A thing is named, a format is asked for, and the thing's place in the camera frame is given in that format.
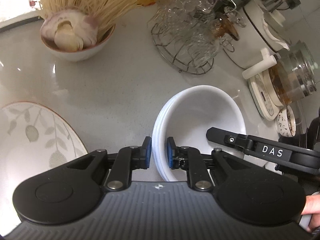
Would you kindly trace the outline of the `person's right hand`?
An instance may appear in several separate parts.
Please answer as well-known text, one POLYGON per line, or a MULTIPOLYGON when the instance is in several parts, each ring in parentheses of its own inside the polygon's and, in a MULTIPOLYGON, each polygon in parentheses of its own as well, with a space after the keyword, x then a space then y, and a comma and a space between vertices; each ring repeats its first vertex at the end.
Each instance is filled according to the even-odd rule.
POLYGON ((319 228, 319 199, 319 192, 306 197, 306 204, 299 225, 308 232, 315 232, 319 228))

